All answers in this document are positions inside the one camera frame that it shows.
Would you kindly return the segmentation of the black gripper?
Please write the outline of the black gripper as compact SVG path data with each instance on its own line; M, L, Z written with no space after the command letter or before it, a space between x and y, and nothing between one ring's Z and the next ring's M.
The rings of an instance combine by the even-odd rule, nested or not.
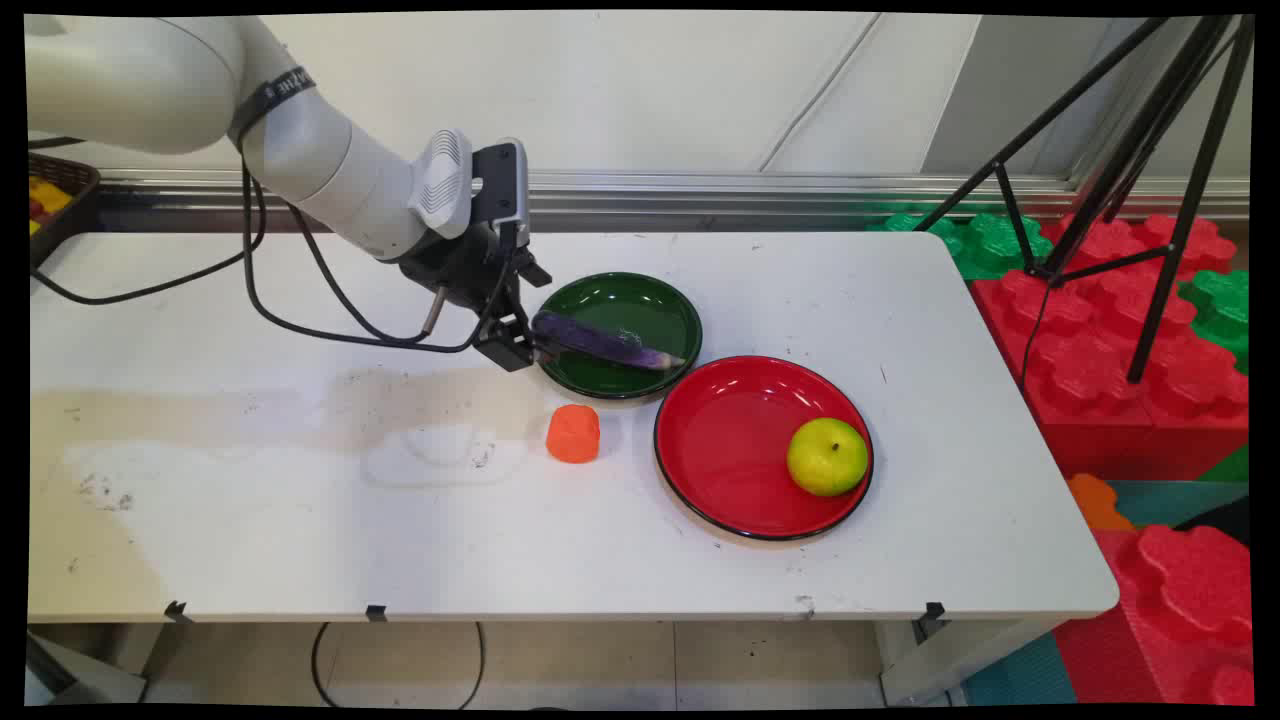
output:
M518 223L479 223L460 237L443 240L433 233L398 260L412 282L445 301L479 316L474 347L506 372L520 372L535 361L547 365L559 359L562 346L535 336L520 300L520 282L535 288L550 283L529 249L529 228Z

